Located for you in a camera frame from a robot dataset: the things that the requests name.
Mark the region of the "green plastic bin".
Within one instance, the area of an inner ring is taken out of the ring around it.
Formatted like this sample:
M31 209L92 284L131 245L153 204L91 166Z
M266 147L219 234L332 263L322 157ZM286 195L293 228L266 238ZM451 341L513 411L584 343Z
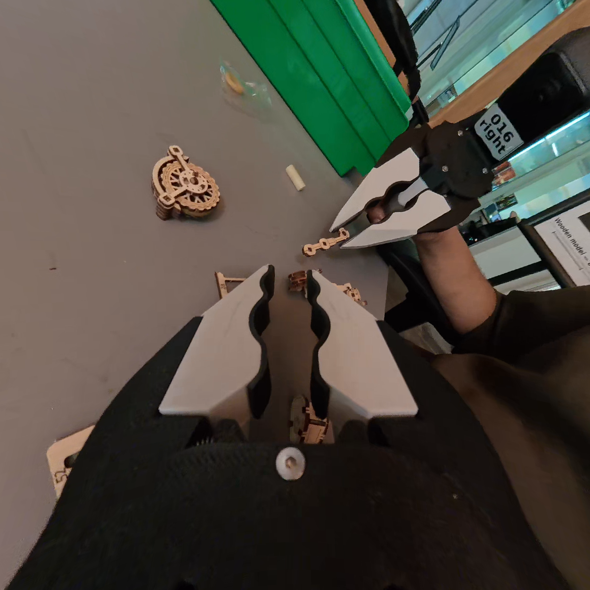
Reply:
M368 174L411 100L354 1L212 1L340 175Z

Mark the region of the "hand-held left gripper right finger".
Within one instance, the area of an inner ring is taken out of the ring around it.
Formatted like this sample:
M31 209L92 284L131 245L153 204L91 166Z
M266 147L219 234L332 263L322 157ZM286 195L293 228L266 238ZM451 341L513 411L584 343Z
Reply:
M307 271L312 355L310 395L334 432L350 421L413 418L418 406L379 321L316 270Z

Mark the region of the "white framed sign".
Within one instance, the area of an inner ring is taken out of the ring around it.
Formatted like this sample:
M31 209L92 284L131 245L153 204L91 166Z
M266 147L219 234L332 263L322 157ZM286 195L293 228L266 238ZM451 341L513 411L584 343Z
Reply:
M557 284L562 288L589 285L589 191L518 226Z

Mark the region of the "glass display cabinet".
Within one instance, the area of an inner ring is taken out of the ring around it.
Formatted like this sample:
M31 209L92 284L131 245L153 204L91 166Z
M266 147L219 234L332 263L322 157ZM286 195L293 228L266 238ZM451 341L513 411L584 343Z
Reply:
M589 1L437 1L416 33L432 125L488 107L561 36L589 26ZM517 149L463 223L531 217L589 188L589 107Z

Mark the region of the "plywood parts sheet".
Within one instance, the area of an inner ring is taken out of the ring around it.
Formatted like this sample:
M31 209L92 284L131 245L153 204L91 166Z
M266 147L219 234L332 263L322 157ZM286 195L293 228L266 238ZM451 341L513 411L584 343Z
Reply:
M47 461L56 499L62 494L73 464L90 436L94 424L55 441L47 450Z

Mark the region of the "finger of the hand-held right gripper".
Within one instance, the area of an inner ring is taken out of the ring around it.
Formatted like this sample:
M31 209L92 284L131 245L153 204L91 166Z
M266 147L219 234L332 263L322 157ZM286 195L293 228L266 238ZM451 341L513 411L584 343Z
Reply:
M417 180L418 176L419 157L411 148L374 167L340 209L329 231L335 232L350 223L370 203L386 196L388 190L394 185L411 183Z
M442 195L425 190L410 208L394 212L389 218L372 224L358 235L344 242L342 250L354 250L405 240L417 235L425 225L451 211Z

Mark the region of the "grey desk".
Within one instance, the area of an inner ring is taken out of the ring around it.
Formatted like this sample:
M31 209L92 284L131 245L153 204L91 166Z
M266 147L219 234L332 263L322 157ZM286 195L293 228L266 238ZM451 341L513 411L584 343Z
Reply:
M1 1L1 520L17 522L2 528L41 527L20 521L54 505L49 445L218 300L216 270L276 269L273 396L253 434L289 438L313 336L285 281L355 177L273 89L266 114L230 106L220 60L265 82L210 1ZM157 216L151 173L171 145L215 179L210 215Z

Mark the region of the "wooden link piece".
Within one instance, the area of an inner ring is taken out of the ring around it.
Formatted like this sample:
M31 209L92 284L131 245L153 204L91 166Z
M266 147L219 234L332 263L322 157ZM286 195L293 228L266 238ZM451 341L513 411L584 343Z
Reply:
M327 251L336 245L349 240L350 233L345 228L340 228L337 237L321 238L315 244L306 244L302 247L301 252L305 257L312 257L318 251Z

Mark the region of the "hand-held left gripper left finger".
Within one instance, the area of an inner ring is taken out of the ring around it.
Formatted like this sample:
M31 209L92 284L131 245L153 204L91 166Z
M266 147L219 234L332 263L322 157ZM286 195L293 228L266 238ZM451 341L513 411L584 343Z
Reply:
M262 333L274 281L273 265L263 265L203 314L159 405L162 415L232 419L246 432L262 416L271 392Z

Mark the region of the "person's brown clothing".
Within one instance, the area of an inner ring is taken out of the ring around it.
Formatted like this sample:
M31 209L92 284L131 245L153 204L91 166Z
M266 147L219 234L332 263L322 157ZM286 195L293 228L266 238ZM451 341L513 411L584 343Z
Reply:
M482 424L557 569L589 589L589 287L435 293L461 338L428 360Z

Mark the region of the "clear plastic bag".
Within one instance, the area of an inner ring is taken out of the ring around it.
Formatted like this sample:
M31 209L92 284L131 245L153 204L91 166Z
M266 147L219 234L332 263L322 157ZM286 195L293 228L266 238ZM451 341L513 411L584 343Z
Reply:
M246 80L226 60L219 61L219 72L221 93L230 106L256 116L271 110L273 104L268 85Z

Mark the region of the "wooden frame piece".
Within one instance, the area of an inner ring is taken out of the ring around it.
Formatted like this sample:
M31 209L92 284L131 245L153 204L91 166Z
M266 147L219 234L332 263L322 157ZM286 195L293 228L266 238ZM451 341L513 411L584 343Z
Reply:
M220 271L214 272L219 299L224 299L230 292L231 288L245 282L247 277L227 277Z

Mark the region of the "person's right forearm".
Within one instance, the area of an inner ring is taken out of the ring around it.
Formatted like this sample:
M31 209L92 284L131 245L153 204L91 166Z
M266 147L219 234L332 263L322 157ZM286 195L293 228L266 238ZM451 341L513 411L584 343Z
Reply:
M413 239L419 261L442 309L460 335L479 327L499 295L486 280L457 227Z

